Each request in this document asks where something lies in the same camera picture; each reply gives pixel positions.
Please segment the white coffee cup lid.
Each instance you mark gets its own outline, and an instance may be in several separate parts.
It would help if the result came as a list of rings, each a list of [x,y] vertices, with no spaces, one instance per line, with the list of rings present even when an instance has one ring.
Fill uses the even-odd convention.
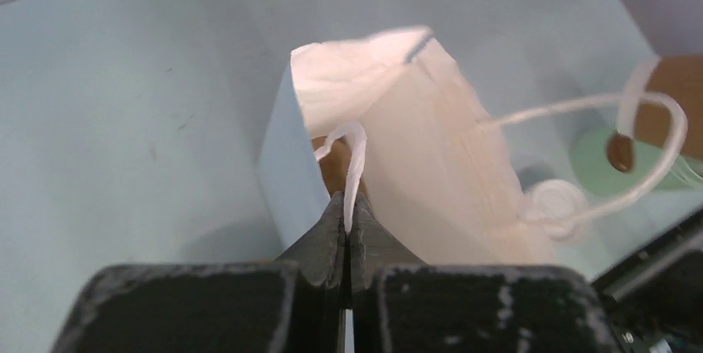
[[[653,58],[641,62],[629,76],[618,104],[616,131],[619,134],[634,138],[640,96],[646,92],[652,73],[660,60],[660,58]]]

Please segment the stack of white lids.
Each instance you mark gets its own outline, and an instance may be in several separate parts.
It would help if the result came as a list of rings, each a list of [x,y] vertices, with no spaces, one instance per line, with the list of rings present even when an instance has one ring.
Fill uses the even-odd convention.
[[[523,220],[541,226],[558,244],[575,244],[587,227],[569,224],[564,219],[589,207],[585,194],[575,185],[561,179],[537,182],[524,192],[526,208]]]

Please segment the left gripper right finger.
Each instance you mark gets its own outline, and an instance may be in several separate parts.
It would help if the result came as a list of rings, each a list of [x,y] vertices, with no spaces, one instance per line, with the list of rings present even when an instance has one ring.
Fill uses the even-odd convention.
[[[358,352],[617,352],[597,293],[552,265],[430,265],[358,198],[348,236]]]

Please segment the light blue paper bag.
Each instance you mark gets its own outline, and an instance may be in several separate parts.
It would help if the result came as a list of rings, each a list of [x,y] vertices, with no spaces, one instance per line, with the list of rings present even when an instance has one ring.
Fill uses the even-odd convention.
[[[360,186],[380,223],[430,264],[554,264],[544,229],[524,221],[526,198],[502,127],[619,104],[597,94],[493,118],[428,27],[293,50],[264,134],[257,173],[284,247],[319,219],[330,197],[318,161],[345,138],[351,149],[344,230]],[[664,152],[630,189],[564,219],[583,225],[651,191],[681,151],[681,106],[660,93],[639,102],[667,109]]]

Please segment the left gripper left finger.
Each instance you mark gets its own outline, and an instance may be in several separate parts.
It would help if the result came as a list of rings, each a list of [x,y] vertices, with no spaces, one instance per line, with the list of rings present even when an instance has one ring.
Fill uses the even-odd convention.
[[[343,195],[273,260],[119,264],[78,294],[54,352],[342,352]]]

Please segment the green cylindrical container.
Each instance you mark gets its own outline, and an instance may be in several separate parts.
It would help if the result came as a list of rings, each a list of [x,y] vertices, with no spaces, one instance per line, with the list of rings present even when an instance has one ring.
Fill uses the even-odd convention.
[[[612,196],[637,185],[657,164],[663,150],[600,128],[579,137],[570,164],[579,184],[596,196]],[[678,156],[655,191],[700,191],[702,161]]]

